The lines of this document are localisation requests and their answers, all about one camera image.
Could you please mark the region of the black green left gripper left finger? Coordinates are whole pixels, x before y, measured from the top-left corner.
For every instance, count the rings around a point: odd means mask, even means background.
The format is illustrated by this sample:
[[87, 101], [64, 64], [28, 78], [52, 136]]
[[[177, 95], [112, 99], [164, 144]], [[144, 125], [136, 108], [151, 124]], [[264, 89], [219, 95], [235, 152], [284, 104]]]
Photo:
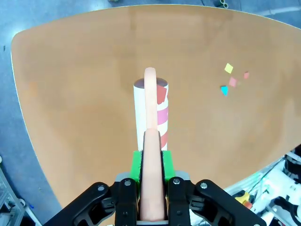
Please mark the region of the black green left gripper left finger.
[[53, 216], [46, 226], [98, 226], [115, 215], [116, 226], [137, 225], [142, 151], [135, 151], [129, 174], [120, 174], [113, 185], [92, 184]]

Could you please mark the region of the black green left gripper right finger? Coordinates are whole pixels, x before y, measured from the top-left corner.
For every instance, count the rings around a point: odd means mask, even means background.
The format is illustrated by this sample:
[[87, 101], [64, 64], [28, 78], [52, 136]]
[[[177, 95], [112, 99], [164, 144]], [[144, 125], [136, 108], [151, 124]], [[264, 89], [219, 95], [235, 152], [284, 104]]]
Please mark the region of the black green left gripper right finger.
[[266, 222], [208, 179], [176, 175], [170, 151], [161, 152], [170, 226], [190, 226], [190, 213], [211, 226], [264, 226]]

